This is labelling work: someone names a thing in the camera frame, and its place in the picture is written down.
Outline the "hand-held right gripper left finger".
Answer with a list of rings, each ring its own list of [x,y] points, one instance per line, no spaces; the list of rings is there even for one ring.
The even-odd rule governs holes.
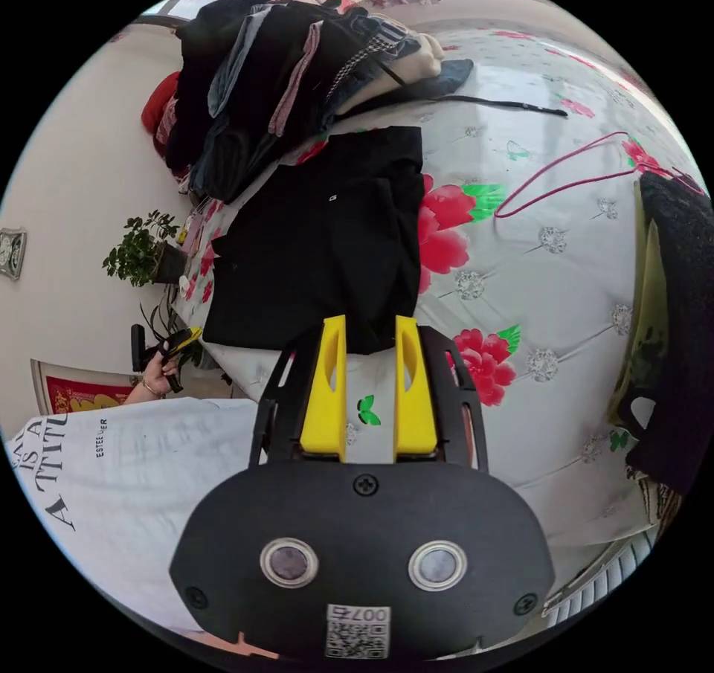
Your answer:
[[[323,322],[299,443],[308,456],[347,456],[347,328],[343,315]]]

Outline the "person's left hand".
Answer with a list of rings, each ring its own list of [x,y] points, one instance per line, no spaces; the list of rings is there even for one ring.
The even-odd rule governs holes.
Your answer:
[[[177,374],[177,358],[166,359],[160,352],[156,352],[142,376],[140,394],[163,399],[172,390],[170,379]]]

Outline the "person's right hand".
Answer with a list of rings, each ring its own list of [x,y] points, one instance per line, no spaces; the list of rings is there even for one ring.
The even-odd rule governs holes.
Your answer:
[[[213,648],[217,648],[223,651],[228,651],[230,653],[249,656],[265,657],[272,660],[277,660],[279,658],[278,654],[267,651],[263,648],[256,647],[255,645],[249,644],[245,641],[243,634],[239,635],[239,639],[236,643],[228,643],[221,640],[218,637],[208,634],[206,632],[189,632],[183,634],[184,637],[194,640],[202,645],[208,645]]]

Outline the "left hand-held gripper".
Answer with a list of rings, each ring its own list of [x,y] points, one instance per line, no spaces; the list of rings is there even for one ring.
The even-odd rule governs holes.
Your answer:
[[[178,360],[170,358],[188,348],[202,335],[201,327],[187,327],[170,334],[170,338],[157,348],[149,362],[149,390],[152,393],[173,391],[172,383],[178,378]]]

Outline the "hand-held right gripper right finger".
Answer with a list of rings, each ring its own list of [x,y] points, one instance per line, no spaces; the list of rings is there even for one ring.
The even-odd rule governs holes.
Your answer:
[[[428,369],[417,321],[396,317],[393,454],[430,457],[437,450],[437,429]]]

